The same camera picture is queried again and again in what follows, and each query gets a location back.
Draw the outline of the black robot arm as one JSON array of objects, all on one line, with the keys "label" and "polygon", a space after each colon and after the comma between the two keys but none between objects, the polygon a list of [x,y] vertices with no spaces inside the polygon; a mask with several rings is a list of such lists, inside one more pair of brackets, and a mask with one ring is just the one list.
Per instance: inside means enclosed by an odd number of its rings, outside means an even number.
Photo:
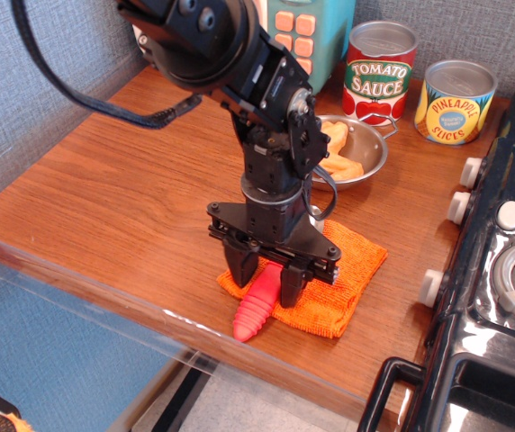
[{"label": "black robot arm", "polygon": [[250,1],[121,1],[119,13],[144,35],[149,61],[174,85],[228,111],[243,152],[244,202],[214,202],[210,233],[223,244],[239,286],[260,258],[281,267],[279,301],[291,308],[312,280],[333,283],[340,249],[315,222],[314,178],[329,137],[321,131],[308,77],[260,26]]}]

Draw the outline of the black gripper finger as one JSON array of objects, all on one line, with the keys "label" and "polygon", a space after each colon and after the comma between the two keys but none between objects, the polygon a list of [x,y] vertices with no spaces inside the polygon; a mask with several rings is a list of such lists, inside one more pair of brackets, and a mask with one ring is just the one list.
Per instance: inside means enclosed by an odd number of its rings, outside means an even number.
[{"label": "black gripper finger", "polygon": [[244,287],[258,267],[259,244],[255,240],[249,243],[224,240],[222,243],[231,277],[238,287]]},{"label": "black gripper finger", "polygon": [[281,272],[280,304],[289,309],[297,303],[303,288],[312,279],[312,274],[299,266],[287,265]]}]

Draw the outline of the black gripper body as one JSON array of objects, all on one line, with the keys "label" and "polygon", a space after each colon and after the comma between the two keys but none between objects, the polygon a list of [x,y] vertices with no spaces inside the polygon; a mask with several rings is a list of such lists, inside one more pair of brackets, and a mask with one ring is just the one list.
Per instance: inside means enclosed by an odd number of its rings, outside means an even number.
[{"label": "black gripper body", "polygon": [[294,263],[308,270],[312,280],[333,284],[338,276],[341,251],[319,232],[311,220],[312,184],[298,183],[286,193],[271,194],[244,182],[244,203],[212,202],[210,235],[224,240],[259,244],[259,258],[282,266]]}]

